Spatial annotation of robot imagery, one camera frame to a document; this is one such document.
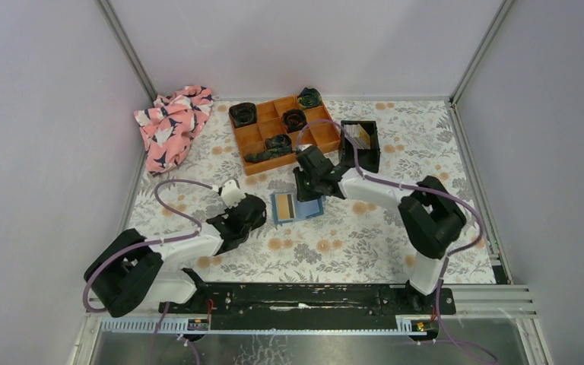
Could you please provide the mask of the wooden compartment tray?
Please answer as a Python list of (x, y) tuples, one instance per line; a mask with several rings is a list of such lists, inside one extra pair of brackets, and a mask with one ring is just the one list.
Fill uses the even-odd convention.
[[(276, 100), (255, 103), (255, 105), (258, 113), (256, 124), (236, 129), (230, 121), (238, 144), (240, 157), (248, 176), (292, 164), (296, 161), (294, 148), (297, 145), (315, 145), (324, 153), (338, 149), (341, 137), (336, 127), (329, 123), (332, 117), (323, 101), (321, 106), (303, 110), (307, 119), (306, 126), (300, 131), (290, 134), (287, 133), (281, 117), (288, 110), (300, 110), (297, 104), (297, 96), (282, 97)], [(279, 134), (285, 134), (290, 137), (292, 141), (291, 154), (266, 160), (261, 163), (248, 163), (245, 161), (247, 154), (265, 150), (266, 138)]]

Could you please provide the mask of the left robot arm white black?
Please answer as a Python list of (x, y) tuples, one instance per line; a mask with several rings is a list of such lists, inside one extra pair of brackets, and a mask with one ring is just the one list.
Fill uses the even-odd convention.
[(149, 240), (135, 228), (122, 231), (84, 273), (87, 310), (94, 294), (102, 311), (125, 316), (148, 303), (178, 303), (194, 313), (205, 305), (203, 289), (186, 273), (189, 261), (238, 248), (266, 222), (265, 202), (251, 194), (193, 230)]

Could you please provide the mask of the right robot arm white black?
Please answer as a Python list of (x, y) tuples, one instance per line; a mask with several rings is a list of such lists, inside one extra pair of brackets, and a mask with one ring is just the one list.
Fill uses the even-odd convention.
[(297, 199), (305, 202), (321, 197), (371, 203), (399, 213), (408, 239), (417, 251), (405, 301), (409, 309), (425, 313), (436, 302), (449, 246), (467, 224), (459, 204), (434, 176), (415, 186), (332, 163), (316, 146), (304, 145), (295, 151), (299, 164), (294, 168)]

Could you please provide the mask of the blue leather card holder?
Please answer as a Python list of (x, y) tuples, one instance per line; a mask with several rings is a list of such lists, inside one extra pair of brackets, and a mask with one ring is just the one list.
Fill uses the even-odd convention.
[[(296, 218), (292, 221), (279, 221), (276, 211), (275, 196), (277, 194), (290, 193), (294, 195), (294, 202), (296, 203)], [(296, 221), (305, 221), (324, 214), (323, 204), (325, 197), (314, 199), (308, 202), (301, 202), (297, 199), (296, 192), (276, 192), (271, 195), (272, 220), (275, 224), (286, 224)]]

